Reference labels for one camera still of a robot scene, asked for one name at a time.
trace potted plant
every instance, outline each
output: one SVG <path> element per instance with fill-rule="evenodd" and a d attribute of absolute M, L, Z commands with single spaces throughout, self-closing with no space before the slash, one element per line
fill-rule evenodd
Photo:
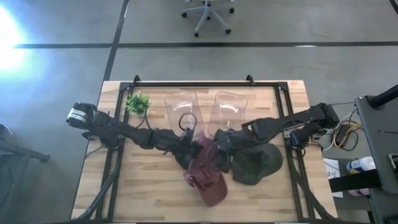
<path fill-rule="evenodd" d="M 131 94 L 127 98 L 126 107 L 130 113 L 135 113 L 137 115 L 144 115 L 148 110 L 150 105 L 148 95 L 137 95 Z"/>

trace office chair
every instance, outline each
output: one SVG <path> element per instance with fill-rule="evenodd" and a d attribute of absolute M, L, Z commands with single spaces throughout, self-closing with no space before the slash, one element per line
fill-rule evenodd
<path fill-rule="evenodd" d="M 199 37 L 199 29 L 200 27 L 203 25 L 203 23 L 205 22 L 205 19 L 210 20 L 210 14 L 211 12 L 213 13 L 213 15 L 215 16 L 215 18 L 217 19 L 218 22 L 220 22 L 224 27 L 225 27 L 225 33 L 226 34 L 230 34 L 231 33 L 231 28 L 229 28 L 229 25 L 224 21 L 224 19 L 215 11 L 214 8 L 211 7 L 211 1 L 214 0 L 205 0 L 203 1 L 205 6 L 202 7 L 194 7 L 194 8 L 190 8 L 190 9 L 183 9 L 182 10 L 182 14 L 181 16 L 183 18 L 187 17 L 187 12 L 202 12 L 203 11 L 203 15 L 199 20 L 199 23 L 197 25 L 197 28 L 195 29 L 195 37 Z M 229 9 L 229 13 L 234 13 L 235 12 L 235 8 L 231 7 Z"/>

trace transparent cup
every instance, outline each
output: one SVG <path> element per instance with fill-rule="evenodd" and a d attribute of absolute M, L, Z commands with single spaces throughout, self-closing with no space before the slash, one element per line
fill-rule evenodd
<path fill-rule="evenodd" d="M 210 136 L 214 136 L 218 129 L 240 130 L 247 105 L 248 99 L 243 95 L 218 92 L 208 126 Z"/>
<path fill-rule="evenodd" d="M 186 128 L 195 128 L 194 135 L 204 132 L 205 124 L 201 117 L 197 93 L 181 91 L 165 96 L 167 116 L 170 128 L 176 135 L 181 135 Z"/>

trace wooden table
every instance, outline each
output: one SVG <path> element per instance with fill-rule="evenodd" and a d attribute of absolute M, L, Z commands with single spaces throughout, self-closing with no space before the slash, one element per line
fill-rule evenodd
<path fill-rule="evenodd" d="M 307 110 L 309 102 L 304 82 L 287 81 L 294 112 Z M 114 114 L 120 82 L 105 82 L 98 103 L 98 110 Z M 184 90 L 197 92 L 204 122 L 210 120 L 215 95 L 227 91 L 244 95 L 248 99 L 245 120 L 278 118 L 274 89 L 271 87 L 142 87 L 135 93 L 150 96 L 149 122 L 152 127 L 169 128 L 164 96 Z M 130 115 L 129 124 L 137 125 L 141 118 Z M 282 135 L 271 143 L 276 144 L 284 155 Z M 92 151 L 100 146 L 93 141 L 88 146 Z M 106 150 L 90 155 L 84 163 L 76 195 L 72 218 L 82 214 L 92 202 L 101 185 Z M 319 147 L 308 147 L 304 157 L 310 188 L 320 203 L 337 217 L 335 204 L 326 177 L 325 165 Z M 162 155 L 158 150 L 144 150 L 130 139 L 124 147 L 118 196 L 114 212 L 116 222 L 273 222 L 297 221 L 287 162 L 282 168 L 257 185 L 248 186 L 235 182 L 231 174 L 224 177 L 228 196 L 215 207 L 208 208 L 197 191 L 183 178 L 183 170 L 171 154 Z M 303 209 L 305 201 L 300 194 Z"/>

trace maroon baseball cap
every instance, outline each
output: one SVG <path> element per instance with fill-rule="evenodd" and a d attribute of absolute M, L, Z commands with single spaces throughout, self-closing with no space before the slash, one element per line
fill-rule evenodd
<path fill-rule="evenodd" d="M 203 149 L 191 161 L 184 177 L 188 184 L 198 190 L 204 203 L 212 207 L 226 198 L 228 189 L 223 174 L 211 162 L 214 142 L 206 138 L 203 132 L 196 134 L 195 139 L 202 144 Z"/>

